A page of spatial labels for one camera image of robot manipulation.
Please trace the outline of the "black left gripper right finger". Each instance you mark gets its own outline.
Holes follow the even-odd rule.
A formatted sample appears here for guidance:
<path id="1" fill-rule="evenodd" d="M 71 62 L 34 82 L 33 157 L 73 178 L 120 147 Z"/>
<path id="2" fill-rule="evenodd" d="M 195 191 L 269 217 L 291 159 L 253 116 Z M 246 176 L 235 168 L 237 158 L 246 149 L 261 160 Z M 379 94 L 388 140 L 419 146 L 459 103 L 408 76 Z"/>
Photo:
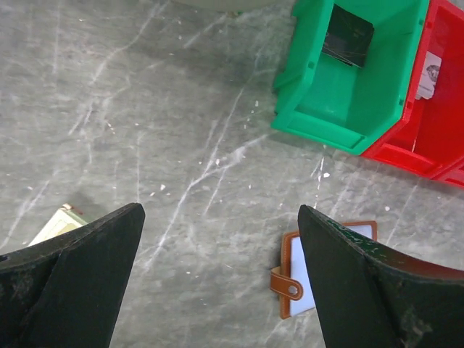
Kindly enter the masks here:
<path id="1" fill-rule="evenodd" d="M 302 205 L 298 227 L 327 347 L 462 347 L 463 272 Z"/>

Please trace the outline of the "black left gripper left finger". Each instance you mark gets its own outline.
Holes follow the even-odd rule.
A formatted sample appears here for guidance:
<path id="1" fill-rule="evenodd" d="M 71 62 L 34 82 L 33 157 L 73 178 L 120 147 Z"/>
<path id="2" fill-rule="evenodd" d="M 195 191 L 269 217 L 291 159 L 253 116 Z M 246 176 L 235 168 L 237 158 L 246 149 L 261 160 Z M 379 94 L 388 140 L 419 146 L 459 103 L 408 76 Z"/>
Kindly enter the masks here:
<path id="1" fill-rule="evenodd" d="M 2 347 L 108 347 L 144 226 L 130 203 L 1 256 Z"/>

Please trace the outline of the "brown leather card holder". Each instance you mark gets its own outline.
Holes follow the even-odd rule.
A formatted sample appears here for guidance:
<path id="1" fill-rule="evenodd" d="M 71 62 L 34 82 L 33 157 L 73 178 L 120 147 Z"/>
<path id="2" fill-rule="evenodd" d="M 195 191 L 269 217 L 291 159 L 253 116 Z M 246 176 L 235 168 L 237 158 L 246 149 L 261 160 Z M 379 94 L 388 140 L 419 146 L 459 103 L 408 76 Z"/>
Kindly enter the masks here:
<path id="1" fill-rule="evenodd" d="M 337 223 L 302 212 L 299 230 L 283 235 L 281 264 L 271 270 L 280 316 L 317 311 L 324 331 L 372 328 L 385 316 L 367 251 L 378 247 L 376 222 Z"/>

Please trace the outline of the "black VIP card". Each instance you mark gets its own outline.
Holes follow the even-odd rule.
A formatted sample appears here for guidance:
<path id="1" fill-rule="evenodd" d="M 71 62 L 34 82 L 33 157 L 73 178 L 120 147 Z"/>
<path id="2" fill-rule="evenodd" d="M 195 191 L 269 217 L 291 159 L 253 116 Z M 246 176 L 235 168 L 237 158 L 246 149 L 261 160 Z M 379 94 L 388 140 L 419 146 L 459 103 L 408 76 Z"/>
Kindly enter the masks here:
<path id="1" fill-rule="evenodd" d="M 363 68 L 373 34 L 372 23 L 334 4 L 322 52 L 346 65 Z"/>

